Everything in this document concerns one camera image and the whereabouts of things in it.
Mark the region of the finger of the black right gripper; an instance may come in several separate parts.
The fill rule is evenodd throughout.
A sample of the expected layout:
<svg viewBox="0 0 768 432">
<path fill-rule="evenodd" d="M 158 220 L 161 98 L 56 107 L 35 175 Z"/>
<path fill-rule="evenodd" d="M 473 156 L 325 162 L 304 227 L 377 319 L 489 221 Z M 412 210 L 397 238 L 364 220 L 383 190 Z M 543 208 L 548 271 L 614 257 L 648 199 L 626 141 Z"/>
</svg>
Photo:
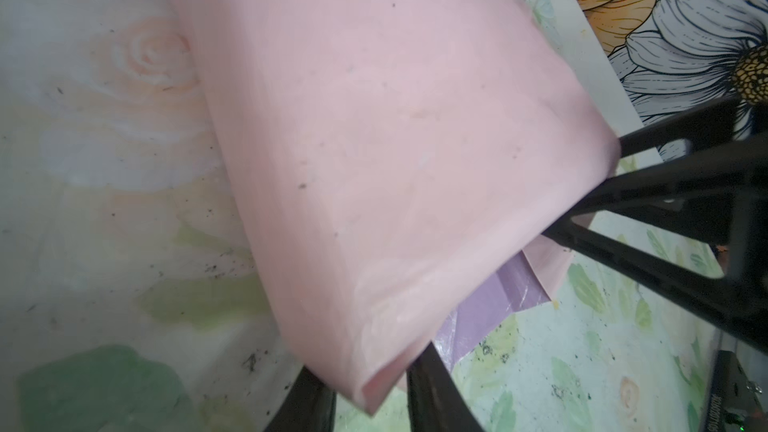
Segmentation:
<svg viewBox="0 0 768 432">
<path fill-rule="evenodd" d="M 716 99 L 620 138 L 621 156 L 680 145 L 673 159 L 606 180 L 573 214 L 612 212 L 632 219 L 713 219 L 741 198 L 767 199 L 767 103 L 737 139 L 739 100 Z"/>
<path fill-rule="evenodd" d="M 708 278 L 576 223 L 612 212 L 701 242 L 727 241 L 729 267 Z M 767 191 L 600 187 L 556 220 L 545 237 L 629 277 L 760 351 L 767 349 Z"/>
</svg>

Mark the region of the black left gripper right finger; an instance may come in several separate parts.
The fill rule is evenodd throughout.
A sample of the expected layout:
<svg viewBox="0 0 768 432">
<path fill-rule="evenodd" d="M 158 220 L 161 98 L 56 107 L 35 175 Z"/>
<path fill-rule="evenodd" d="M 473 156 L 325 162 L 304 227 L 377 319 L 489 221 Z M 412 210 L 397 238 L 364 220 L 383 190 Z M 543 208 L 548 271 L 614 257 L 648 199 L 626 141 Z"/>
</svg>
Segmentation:
<svg viewBox="0 0 768 432">
<path fill-rule="evenodd" d="M 482 432 L 433 343 L 407 369 L 412 432 Z"/>
</svg>

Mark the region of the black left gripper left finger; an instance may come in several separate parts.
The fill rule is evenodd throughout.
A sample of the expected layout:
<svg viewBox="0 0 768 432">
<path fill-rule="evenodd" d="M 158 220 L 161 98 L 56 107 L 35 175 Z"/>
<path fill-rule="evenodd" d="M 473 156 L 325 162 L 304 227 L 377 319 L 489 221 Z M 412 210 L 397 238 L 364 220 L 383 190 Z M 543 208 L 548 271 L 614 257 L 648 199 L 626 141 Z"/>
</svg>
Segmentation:
<svg viewBox="0 0 768 432">
<path fill-rule="evenodd" d="M 265 432 L 333 432 L 337 393 L 303 367 Z"/>
</svg>

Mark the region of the purple wrapping paper sheet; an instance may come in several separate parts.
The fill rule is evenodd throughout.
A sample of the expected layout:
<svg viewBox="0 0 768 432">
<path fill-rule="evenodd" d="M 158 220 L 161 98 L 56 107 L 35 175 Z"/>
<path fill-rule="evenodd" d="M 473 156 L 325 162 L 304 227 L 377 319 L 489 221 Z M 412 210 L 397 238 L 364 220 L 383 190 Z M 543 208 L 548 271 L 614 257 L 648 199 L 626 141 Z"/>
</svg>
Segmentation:
<svg viewBox="0 0 768 432">
<path fill-rule="evenodd" d="M 375 413 L 616 168 L 524 0 L 170 0 L 289 350 Z"/>
</svg>

